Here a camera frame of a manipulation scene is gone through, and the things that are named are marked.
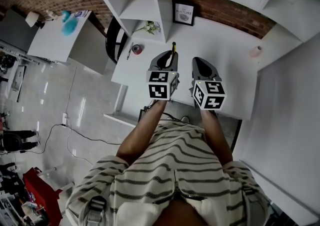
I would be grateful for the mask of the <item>white table lamp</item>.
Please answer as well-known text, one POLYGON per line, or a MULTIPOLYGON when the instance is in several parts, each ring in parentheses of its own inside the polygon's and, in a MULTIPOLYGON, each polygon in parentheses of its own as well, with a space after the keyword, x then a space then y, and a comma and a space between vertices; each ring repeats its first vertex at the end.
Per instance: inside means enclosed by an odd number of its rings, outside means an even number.
POLYGON ((25 18, 26 23, 32 28, 34 26, 42 29, 45 25, 44 22, 40 21, 40 15, 36 12, 30 11, 25 18))

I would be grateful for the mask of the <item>black framed leaf picture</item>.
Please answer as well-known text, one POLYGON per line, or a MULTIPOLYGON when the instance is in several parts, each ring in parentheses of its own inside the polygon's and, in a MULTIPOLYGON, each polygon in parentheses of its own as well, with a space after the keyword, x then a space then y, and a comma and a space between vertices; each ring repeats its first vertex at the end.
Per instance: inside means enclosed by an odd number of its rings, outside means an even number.
POLYGON ((194 25, 194 13, 195 6, 185 3, 173 2, 173 16, 172 21, 176 24, 182 24, 186 26, 194 25))

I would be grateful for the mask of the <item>grey metal cabinet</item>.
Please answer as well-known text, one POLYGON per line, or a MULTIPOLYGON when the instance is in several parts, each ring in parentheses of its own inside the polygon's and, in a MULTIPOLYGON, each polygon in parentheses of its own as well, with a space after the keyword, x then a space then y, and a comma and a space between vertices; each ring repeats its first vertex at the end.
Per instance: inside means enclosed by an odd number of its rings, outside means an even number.
POLYGON ((18 12, 8 9, 0 21, 0 45, 27 53, 39 27, 30 27, 18 12))

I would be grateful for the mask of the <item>person's right forearm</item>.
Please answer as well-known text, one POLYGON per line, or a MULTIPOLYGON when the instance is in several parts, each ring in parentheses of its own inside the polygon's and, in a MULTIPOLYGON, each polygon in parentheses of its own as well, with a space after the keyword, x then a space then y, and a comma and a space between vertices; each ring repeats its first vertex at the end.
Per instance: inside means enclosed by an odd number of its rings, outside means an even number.
POLYGON ((200 111, 206 142, 222 166, 233 161, 232 151, 227 143, 218 118, 209 110, 200 111))

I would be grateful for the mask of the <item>white drawer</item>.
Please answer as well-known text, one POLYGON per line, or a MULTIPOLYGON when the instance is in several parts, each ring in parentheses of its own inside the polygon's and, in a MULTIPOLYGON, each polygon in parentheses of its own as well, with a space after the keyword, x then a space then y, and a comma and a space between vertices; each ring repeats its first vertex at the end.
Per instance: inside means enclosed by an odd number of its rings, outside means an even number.
POLYGON ((138 124, 140 109, 138 96, 133 88, 122 84, 119 88, 112 113, 104 113, 103 116, 115 122, 135 127, 138 124))

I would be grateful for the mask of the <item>black battery box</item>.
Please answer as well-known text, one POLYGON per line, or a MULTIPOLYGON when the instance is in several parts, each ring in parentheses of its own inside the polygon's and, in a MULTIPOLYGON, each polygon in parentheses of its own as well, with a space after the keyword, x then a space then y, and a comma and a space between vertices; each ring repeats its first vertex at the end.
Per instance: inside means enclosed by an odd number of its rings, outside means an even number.
POLYGON ((143 116, 146 114, 146 112, 149 110, 149 106, 144 106, 140 112, 139 112, 139 117, 138 117, 138 122, 141 121, 141 119, 143 118, 143 116))

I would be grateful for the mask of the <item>red table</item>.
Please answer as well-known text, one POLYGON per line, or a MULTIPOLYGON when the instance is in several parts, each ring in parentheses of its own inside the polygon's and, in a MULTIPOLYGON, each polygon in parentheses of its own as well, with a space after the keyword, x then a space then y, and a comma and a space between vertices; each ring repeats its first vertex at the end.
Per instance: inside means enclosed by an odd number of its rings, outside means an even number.
POLYGON ((63 218, 62 212, 59 207, 58 200, 60 193, 72 188, 75 184, 70 182, 67 185, 54 190, 48 183, 46 183, 41 176, 56 171, 57 167, 53 167, 47 171, 40 171, 37 167, 30 168, 23 174, 23 181, 26 190, 33 194, 35 203, 44 208, 50 226, 59 226, 63 218))

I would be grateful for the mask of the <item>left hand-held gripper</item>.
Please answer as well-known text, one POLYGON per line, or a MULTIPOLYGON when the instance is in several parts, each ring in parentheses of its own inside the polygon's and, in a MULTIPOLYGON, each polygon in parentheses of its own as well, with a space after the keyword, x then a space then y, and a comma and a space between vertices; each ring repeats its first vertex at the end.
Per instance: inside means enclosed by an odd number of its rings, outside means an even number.
POLYGON ((162 52, 152 59, 146 72, 146 83, 151 99, 159 101, 171 99, 179 84, 178 59, 178 53, 172 53, 171 50, 162 52))

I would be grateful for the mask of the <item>low white rack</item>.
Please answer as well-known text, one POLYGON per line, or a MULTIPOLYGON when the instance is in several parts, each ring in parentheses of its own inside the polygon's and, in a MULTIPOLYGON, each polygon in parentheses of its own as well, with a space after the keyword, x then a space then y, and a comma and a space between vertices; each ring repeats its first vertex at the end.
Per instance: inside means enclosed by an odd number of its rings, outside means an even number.
POLYGON ((19 61, 14 62, 4 89, 4 96, 6 99, 12 100, 13 102, 19 101, 25 69, 26 66, 20 64, 19 61))

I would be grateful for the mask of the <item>artificial purple flowers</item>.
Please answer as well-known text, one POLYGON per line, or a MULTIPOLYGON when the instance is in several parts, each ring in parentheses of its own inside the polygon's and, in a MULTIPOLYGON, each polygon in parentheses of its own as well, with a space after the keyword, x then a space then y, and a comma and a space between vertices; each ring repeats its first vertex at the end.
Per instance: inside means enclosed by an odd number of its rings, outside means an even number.
POLYGON ((146 31, 149 34, 155 35, 157 33, 161 32, 161 26, 160 23, 158 21, 146 21, 145 24, 143 25, 143 27, 140 27, 138 29, 136 29, 135 31, 146 31))

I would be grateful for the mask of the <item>yellow utility knife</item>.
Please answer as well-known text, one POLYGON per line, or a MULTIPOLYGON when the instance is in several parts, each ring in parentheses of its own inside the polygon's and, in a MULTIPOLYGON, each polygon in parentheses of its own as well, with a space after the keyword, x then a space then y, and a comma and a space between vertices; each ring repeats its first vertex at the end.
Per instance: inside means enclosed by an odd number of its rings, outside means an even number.
POLYGON ((174 52, 177 52, 177 51, 176 51, 176 43, 175 43, 175 42, 172 43, 171 54, 169 55, 168 60, 167 60, 167 62, 166 62, 166 68, 167 68, 167 69, 168 69, 168 66, 169 66, 169 64, 170 64, 170 60, 171 60, 172 53, 174 53, 174 52))

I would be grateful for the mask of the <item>white desk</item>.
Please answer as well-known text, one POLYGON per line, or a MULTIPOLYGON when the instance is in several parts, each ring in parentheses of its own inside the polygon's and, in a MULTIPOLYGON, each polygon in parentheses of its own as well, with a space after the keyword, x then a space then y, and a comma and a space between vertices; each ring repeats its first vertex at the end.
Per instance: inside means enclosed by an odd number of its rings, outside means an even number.
POLYGON ((186 105, 194 103, 191 93, 192 59, 200 57, 214 65, 226 89, 223 115, 248 120, 251 118, 258 71, 273 63, 301 44, 287 29, 275 25, 265 37, 258 39, 243 31, 211 20, 196 17, 194 25, 174 23, 167 41, 162 35, 139 30, 132 34, 115 67, 112 81, 132 87, 138 97, 139 111, 150 103, 146 72, 154 57, 170 50, 176 43, 178 52, 179 85, 172 99, 186 105), (131 43, 142 47, 127 60, 131 43), (258 57, 250 57, 250 50, 262 47, 258 57))

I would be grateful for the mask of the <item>white side table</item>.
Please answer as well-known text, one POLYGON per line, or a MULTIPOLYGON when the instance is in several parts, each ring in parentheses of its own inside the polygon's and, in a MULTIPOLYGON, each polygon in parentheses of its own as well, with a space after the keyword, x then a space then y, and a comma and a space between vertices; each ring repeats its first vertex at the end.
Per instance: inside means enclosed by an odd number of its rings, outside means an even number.
POLYGON ((29 56, 66 63, 68 59, 98 74, 105 72, 109 57, 106 53, 106 37, 90 21, 94 14, 89 10, 77 12, 78 24, 68 36, 62 33, 63 16, 45 22, 38 29, 27 52, 29 56))

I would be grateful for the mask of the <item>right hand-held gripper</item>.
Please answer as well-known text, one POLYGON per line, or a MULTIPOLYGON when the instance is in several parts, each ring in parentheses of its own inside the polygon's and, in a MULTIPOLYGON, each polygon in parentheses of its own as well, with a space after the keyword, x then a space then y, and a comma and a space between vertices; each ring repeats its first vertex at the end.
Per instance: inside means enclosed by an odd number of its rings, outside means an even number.
POLYGON ((207 60, 200 57, 192 59, 193 81, 191 94, 194 106, 203 111, 220 111, 227 93, 218 70, 207 60))

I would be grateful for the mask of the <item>black chair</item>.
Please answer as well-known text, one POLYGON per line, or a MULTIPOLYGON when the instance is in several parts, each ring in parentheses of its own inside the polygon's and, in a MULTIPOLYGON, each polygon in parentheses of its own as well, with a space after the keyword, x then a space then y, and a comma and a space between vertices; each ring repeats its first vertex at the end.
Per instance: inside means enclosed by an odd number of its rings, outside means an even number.
POLYGON ((113 16, 109 24, 105 37, 105 50, 109 58, 115 63, 121 56, 121 53, 125 47, 128 40, 128 35, 124 32, 121 36, 121 41, 117 42, 118 34, 121 30, 121 25, 118 23, 117 19, 113 16))

